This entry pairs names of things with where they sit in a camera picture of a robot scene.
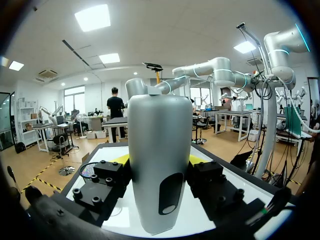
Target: window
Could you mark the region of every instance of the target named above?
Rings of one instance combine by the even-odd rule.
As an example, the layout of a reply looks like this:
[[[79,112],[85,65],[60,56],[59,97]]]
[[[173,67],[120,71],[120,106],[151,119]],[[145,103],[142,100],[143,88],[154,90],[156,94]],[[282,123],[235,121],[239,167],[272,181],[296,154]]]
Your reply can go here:
[[[207,87],[190,87],[190,96],[197,106],[212,103],[211,89]]]
[[[64,90],[64,111],[72,114],[74,109],[79,110],[81,114],[86,113],[85,86],[77,86]]]

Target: office chair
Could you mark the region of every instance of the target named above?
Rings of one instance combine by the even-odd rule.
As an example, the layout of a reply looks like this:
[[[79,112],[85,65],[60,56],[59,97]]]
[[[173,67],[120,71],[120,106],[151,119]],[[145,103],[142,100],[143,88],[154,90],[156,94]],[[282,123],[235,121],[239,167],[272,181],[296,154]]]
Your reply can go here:
[[[53,138],[53,142],[56,145],[53,146],[52,151],[54,151],[55,153],[59,153],[63,165],[63,167],[58,171],[60,176],[67,176],[75,171],[74,166],[66,166],[63,158],[64,155],[67,155],[69,157],[69,154],[65,154],[65,151],[67,150],[67,145],[65,144],[66,141],[68,141],[68,135],[66,133],[59,134]]]
[[[202,138],[202,129],[205,129],[205,128],[208,128],[208,125],[209,125],[209,120],[210,120],[210,117],[206,117],[204,122],[201,122],[201,121],[198,121],[196,124],[193,124],[194,126],[200,128],[200,138],[196,139],[196,143],[197,144],[204,144],[207,142],[207,139],[205,138]]]

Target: green panel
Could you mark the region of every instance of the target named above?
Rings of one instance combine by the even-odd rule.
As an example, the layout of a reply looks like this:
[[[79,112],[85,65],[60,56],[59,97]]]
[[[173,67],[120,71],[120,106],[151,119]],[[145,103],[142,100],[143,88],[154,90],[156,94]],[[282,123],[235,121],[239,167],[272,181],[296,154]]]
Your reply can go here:
[[[289,133],[294,133],[301,136],[301,123],[293,107],[284,107],[286,126]]]

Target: robotic arm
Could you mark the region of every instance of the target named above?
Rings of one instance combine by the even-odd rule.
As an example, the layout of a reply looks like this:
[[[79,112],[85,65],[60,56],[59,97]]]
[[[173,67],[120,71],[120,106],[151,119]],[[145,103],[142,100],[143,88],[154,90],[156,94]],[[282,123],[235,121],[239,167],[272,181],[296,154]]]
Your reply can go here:
[[[47,110],[45,107],[43,107],[43,106],[40,106],[39,107],[39,111],[38,111],[38,115],[39,116],[42,116],[42,112],[41,111],[43,111],[44,113],[46,113],[46,114],[48,114],[48,117],[49,117],[49,119],[52,121],[52,123],[54,124],[54,125],[58,125],[58,123],[57,123],[57,118],[49,111],[49,110]]]

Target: backpack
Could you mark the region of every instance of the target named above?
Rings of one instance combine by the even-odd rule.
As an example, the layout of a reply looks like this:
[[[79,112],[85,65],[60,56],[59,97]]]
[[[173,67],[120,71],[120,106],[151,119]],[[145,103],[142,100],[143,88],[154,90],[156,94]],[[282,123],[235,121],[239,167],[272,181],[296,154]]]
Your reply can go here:
[[[24,150],[26,150],[26,146],[23,142],[18,142],[16,145],[14,145],[15,148],[15,152],[17,154],[23,152]]]

